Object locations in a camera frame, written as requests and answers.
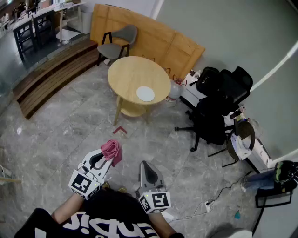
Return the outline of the pink cloth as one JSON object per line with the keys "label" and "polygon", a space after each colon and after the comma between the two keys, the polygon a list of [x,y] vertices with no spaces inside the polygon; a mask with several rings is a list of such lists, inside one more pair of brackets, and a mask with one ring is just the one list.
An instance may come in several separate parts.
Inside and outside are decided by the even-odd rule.
{"label": "pink cloth", "polygon": [[100,147],[107,161],[112,160],[111,165],[115,167],[122,160],[122,147],[117,140],[111,139]]}

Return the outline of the pile of small colourful items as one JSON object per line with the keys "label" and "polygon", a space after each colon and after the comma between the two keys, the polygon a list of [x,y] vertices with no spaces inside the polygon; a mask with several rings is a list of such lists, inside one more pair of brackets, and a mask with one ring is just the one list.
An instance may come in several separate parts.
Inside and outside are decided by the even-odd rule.
{"label": "pile of small colourful items", "polygon": [[241,120],[245,119],[244,111],[245,111],[245,106],[244,105],[241,105],[235,112],[233,112],[230,115],[230,118],[232,120],[235,119],[237,121],[241,121]]}

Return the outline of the white power strip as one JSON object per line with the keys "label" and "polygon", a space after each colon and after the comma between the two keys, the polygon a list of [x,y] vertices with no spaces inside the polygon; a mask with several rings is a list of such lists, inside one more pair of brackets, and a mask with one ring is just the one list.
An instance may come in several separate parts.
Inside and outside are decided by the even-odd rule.
{"label": "white power strip", "polygon": [[205,205],[205,208],[206,208],[206,212],[209,213],[213,210],[214,208],[214,205],[215,205],[215,202],[216,200],[210,198],[208,200],[205,201],[204,205]]}

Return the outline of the black office chair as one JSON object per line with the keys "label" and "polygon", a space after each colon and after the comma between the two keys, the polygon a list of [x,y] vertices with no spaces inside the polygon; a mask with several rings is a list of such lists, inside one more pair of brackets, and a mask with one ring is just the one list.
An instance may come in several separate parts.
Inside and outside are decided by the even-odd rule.
{"label": "black office chair", "polygon": [[195,152],[199,139],[208,144],[223,145],[226,141],[224,116],[235,112],[239,104],[250,95],[253,85],[252,77],[240,66],[230,72],[220,71],[224,78],[221,88],[210,96],[199,100],[193,111],[187,111],[194,125],[191,127],[175,127],[175,131],[193,131],[196,134],[195,146],[190,149]]}

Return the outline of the white low cabinet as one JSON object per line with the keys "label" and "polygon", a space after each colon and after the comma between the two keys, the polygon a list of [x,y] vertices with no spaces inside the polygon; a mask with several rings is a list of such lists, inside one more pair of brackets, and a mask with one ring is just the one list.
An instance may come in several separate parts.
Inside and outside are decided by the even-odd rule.
{"label": "white low cabinet", "polygon": [[[197,81],[197,78],[194,76],[198,76],[198,73],[201,73],[201,70],[198,72],[195,72],[191,70],[187,76],[185,77],[185,80],[187,81],[186,85],[184,86],[183,92],[181,96],[188,101],[193,106],[196,106],[200,99],[205,98],[206,96],[199,92],[196,89],[196,85],[193,84],[190,86],[190,83],[193,83],[194,81]],[[270,159],[270,156],[268,155],[265,146],[261,143],[259,138],[255,140],[254,148],[252,149],[252,153],[248,157],[248,160],[260,171],[268,169],[268,164],[272,160]]]}

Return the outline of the brown wooden steps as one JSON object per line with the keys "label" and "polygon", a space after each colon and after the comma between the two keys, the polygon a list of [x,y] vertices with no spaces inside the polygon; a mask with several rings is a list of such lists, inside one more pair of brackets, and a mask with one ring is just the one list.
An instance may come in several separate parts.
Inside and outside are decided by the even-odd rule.
{"label": "brown wooden steps", "polygon": [[97,42],[82,40],[46,60],[28,74],[14,89],[26,119],[30,119],[55,93],[96,65]]}

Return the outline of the black backpack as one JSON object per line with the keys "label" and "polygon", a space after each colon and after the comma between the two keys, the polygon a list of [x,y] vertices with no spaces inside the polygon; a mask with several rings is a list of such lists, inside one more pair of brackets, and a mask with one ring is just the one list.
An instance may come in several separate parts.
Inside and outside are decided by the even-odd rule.
{"label": "black backpack", "polygon": [[196,84],[196,89],[200,93],[210,96],[221,88],[223,82],[224,78],[218,69],[205,67],[198,80],[190,83],[189,86]]}

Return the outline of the round wooden table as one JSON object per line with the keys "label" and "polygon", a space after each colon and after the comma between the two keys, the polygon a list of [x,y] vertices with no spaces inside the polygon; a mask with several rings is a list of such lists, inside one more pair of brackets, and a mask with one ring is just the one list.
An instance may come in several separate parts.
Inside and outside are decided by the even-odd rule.
{"label": "round wooden table", "polygon": [[[129,117],[149,115],[150,107],[163,101],[171,90],[166,71],[157,63],[137,56],[116,60],[108,70],[108,83],[118,96],[114,126],[120,113]],[[137,96],[137,89],[142,86],[153,91],[152,100],[144,101]]]}

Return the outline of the black metal stool frame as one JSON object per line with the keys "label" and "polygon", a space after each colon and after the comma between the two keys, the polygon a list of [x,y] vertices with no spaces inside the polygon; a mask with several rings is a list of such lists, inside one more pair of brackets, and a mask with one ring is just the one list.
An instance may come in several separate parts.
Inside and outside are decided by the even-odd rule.
{"label": "black metal stool frame", "polygon": [[[289,190],[288,192],[281,192],[277,189],[258,188],[257,193],[255,195],[255,202],[256,202],[256,208],[260,208],[261,212],[260,212],[260,214],[257,218],[256,224],[252,230],[253,236],[257,230],[257,227],[258,227],[261,217],[263,215],[264,209],[290,204],[291,200],[292,200],[292,194],[293,194],[293,190]],[[266,204],[266,202],[268,200],[275,200],[275,199],[281,199],[281,198],[288,198],[289,200],[285,201],[285,202],[274,203],[274,204],[268,204],[268,205]]]}

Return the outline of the person's left forearm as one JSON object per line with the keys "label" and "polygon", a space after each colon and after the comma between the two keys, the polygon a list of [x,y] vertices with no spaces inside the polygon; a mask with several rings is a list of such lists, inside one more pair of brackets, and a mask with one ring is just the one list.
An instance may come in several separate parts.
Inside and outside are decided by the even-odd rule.
{"label": "person's left forearm", "polygon": [[59,206],[51,216],[55,222],[62,224],[80,210],[84,201],[84,198],[74,193],[61,206]]}

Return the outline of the white wall pipe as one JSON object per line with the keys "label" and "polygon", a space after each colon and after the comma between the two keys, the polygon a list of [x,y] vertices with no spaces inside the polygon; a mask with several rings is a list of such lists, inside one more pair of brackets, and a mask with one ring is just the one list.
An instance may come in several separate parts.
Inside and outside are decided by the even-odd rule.
{"label": "white wall pipe", "polygon": [[277,65],[275,65],[261,80],[259,80],[257,83],[255,83],[252,86],[252,88],[250,89],[250,92],[254,91],[261,84],[263,84],[266,80],[268,80],[287,60],[289,60],[294,55],[294,53],[297,50],[298,50],[298,40],[292,46],[292,48],[288,51],[288,53],[282,58],[282,60]]}

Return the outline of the black printed t-shirt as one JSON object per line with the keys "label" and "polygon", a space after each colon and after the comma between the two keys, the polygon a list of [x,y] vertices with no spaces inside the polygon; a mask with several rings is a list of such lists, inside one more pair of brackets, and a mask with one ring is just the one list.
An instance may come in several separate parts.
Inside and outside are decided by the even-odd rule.
{"label": "black printed t-shirt", "polygon": [[[46,210],[36,208],[14,238],[160,238],[136,198],[100,189],[80,210],[58,224]],[[170,238],[185,238],[176,232]]]}

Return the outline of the clear plastic bag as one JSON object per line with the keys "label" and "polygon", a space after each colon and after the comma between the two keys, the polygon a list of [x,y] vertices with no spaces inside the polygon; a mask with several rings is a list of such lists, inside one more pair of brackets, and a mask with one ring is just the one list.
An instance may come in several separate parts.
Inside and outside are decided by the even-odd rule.
{"label": "clear plastic bag", "polygon": [[248,122],[252,125],[256,138],[257,139],[260,138],[261,135],[263,134],[263,129],[260,126],[259,122],[255,119],[250,119],[250,118],[248,118]]}

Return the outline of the gray chair with black frame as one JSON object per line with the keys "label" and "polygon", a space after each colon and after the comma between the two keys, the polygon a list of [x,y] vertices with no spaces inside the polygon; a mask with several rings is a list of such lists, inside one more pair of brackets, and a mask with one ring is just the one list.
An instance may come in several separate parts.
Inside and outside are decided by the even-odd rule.
{"label": "gray chair with black frame", "polygon": [[[127,25],[120,30],[104,33],[102,43],[97,47],[99,53],[97,66],[104,60],[118,60],[129,56],[129,52],[135,44],[138,29],[134,25]],[[127,42],[121,46],[113,43],[112,38],[119,38]]]}

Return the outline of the white table with wooden legs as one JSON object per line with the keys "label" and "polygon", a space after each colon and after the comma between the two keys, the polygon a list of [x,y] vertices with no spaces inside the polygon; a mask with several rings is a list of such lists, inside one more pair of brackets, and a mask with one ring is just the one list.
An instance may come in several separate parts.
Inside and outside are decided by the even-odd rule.
{"label": "white table with wooden legs", "polygon": [[[55,8],[55,12],[60,13],[60,20],[59,20],[59,33],[58,33],[58,39],[59,42],[61,43],[63,41],[62,39],[62,28],[64,24],[67,24],[68,22],[78,20],[79,26],[80,26],[80,32],[83,33],[83,22],[82,22],[82,15],[81,15],[81,5],[86,4],[86,2],[81,1],[80,3],[73,3],[73,2],[64,2],[64,3],[59,3]],[[63,15],[64,12],[67,11],[68,9],[77,7],[78,14],[75,17],[63,20]]]}

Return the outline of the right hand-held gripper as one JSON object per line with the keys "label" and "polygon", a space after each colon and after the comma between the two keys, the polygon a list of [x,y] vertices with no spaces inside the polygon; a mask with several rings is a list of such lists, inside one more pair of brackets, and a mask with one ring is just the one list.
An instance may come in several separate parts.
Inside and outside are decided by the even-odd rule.
{"label": "right hand-held gripper", "polygon": [[139,179],[141,185],[151,184],[135,191],[146,213],[161,213],[171,207],[170,192],[164,185],[163,175],[153,164],[146,161],[140,163]]}

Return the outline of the dark brown round chair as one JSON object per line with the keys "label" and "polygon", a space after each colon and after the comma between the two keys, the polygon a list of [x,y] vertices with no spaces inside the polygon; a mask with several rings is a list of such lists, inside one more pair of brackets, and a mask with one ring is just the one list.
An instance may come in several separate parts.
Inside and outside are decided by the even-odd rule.
{"label": "dark brown round chair", "polygon": [[208,157],[215,156],[224,151],[227,151],[229,155],[233,158],[234,162],[230,164],[223,165],[222,168],[233,165],[240,161],[236,152],[233,149],[232,143],[230,141],[231,135],[235,134],[236,136],[240,136],[241,140],[252,150],[254,148],[256,136],[252,125],[248,122],[248,120],[237,121],[234,119],[233,125],[226,126],[225,130],[230,130],[229,133],[226,134],[227,138],[225,141],[226,147],[220,151],[217,151],[213,154],[208,155]]}

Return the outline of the white plate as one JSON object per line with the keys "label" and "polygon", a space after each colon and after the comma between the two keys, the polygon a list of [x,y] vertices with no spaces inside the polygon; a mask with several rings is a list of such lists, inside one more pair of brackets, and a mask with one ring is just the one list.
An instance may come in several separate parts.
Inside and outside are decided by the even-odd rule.
{"label": "white plate", "polygon": [[136,95],[141,101],[144,102],[150,102],[155,98],[154,91],[147,86],[141,86],[137,88]]}

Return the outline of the white crumpled cloth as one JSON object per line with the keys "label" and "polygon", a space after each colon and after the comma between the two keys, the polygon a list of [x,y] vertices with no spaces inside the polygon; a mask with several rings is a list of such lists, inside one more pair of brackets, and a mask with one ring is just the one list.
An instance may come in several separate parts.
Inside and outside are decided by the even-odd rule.
{"label": "white crumpled cloth", "polygon": [[241,140],[240,136],[232,134],[230,141],[234,151],[236,152],[236,155],[240,160],[244,160],[251,155],[252,150]]}

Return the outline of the white sheet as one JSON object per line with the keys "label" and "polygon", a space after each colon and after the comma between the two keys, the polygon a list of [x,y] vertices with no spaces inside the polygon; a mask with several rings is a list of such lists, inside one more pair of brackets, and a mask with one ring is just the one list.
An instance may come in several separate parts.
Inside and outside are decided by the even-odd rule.
{"label": "white sheet", "polygon": [[79,34],[80,34],[80,32],[70,31],[67,29],[61,29],[56,34],[56,38],[59,39],[60,42],[69,41],[71,38],[76,37]]}

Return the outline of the black wooden chair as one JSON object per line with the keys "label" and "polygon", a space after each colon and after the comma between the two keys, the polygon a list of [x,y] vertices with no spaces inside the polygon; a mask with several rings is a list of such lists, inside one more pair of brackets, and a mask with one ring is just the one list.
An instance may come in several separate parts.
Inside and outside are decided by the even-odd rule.
{"label": "black wooden chair", "polygon": [[[22,19],[15,23],[15,25],[13,26],[13,34],[17,45],[18,53],[22,61],[24,60],[23,53],[27,50],[33,48],[33,50],[36,52],[37,44],[33,32],[32,20],[30,18]],[[24,47],[24,43],[26,43],[29,40],[31,41],[31,45]]]}
{"label": "black wooden chair", "polygon": [[54,10],[42,9],[33,15],[33,23],[38,47],[42,49],[44,41],[55,40]]}

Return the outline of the person's right forearm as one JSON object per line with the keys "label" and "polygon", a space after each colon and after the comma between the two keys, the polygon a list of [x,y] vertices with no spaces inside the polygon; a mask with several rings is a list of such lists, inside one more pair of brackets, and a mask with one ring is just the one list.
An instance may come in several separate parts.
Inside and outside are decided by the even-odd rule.
{"label": "person's right forearm", "polygon": [[160,238],[170,238],[176,231],[167,223],[163,215],[159,213],[148,214],[152,227]]}

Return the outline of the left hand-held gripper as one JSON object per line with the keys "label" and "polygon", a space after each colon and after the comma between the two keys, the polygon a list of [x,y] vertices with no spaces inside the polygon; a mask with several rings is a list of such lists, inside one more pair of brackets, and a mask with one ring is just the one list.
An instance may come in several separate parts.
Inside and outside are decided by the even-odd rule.
{"label": "left hand-held gripper", "polygon": [[92,198],[105,183],[104,176],[108,172],[113,159],[103,159],[101,150],[86,154],[78,169],[74,170],[69,181],[69,188],[83,199]]}

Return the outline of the large orange wooden board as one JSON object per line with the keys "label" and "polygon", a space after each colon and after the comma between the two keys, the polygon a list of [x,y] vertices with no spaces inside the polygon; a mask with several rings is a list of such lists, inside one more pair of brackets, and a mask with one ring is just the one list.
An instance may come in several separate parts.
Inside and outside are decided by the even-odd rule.
{"label": "large orange wooden board", "polygon": [[130,56],[144,57],[166,70],[171,79],[184,79],[205,51],[182,33],[142,14],[104,4],[95,4],[90,38],[98,44],[105,32],[126,25],[138,29]]}

